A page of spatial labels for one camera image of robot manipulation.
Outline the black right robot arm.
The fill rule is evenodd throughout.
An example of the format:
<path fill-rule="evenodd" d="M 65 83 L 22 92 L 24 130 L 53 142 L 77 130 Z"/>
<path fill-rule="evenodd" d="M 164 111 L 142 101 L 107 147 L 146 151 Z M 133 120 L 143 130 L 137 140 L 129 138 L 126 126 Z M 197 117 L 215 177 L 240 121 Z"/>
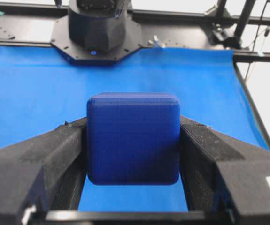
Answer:
<path fill-rule="evenodd" d="M 54 23 L 51 44 L 76 64 L 113 64 L 143 47 L 129 0 L 70 0 Z"/>

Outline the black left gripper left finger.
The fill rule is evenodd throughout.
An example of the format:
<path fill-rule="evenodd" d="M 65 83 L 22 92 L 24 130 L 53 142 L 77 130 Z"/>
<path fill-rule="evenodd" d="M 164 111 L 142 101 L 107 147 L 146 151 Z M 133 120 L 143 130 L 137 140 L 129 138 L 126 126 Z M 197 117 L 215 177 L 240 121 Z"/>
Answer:
<path fill-rule="evenodd" d="M 20 225 L 27 208 L 76 210 L 86 177 L 82 118 L 0 149 L 0 225 Z"/>

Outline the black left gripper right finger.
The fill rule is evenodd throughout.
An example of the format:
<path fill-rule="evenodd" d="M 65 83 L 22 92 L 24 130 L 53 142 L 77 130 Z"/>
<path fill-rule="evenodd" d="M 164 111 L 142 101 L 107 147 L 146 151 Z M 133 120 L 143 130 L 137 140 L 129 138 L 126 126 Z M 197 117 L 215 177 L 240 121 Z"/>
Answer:
<path fill-rule="evenodd" d="M 270 225 L 270 151 L 186 117 L 180 147 L 189 210 L 230 210 L 237 225 Z"/>

